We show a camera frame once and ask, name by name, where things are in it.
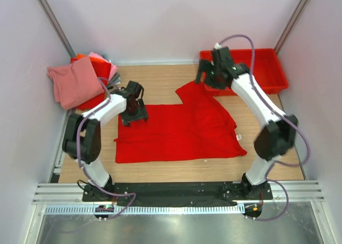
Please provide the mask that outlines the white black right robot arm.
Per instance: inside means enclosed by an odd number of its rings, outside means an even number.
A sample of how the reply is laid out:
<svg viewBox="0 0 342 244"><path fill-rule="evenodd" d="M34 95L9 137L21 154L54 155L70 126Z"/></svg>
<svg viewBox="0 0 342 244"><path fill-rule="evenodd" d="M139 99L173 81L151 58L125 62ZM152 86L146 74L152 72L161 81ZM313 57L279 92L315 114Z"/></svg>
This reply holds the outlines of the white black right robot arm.
<svg viewBox="0 0 342 244"><path fill-rule="evenodd" d="M274 163L293 147L298 125L296 116L286 115L267 97L252 70L252 66L234 62L228 47L217 45L210 59L200 57L195 79L211 88L231 89L257 119L260 132L254 140L256 158L241 181L240 191L247 199L259 196Z"/></svg>

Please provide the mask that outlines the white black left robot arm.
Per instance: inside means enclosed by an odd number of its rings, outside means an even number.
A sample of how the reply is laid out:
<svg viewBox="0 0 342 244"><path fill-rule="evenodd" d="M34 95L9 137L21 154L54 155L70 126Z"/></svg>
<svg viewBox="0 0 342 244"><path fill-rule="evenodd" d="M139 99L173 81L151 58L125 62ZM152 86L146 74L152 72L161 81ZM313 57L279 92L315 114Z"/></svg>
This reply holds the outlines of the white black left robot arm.
<svg viewBox="0 0 342 244"><path fill-rule="evenodd" d="M88 179L83 187L83 198L87 201L108 201L116 196L112 177L100 160L101 127L116 116L124 127L149 118L141 84L129 81L126 87L114 86L105 91L107 97L94 108L68 117L62 143L62 150L77 162Z"/></svg>

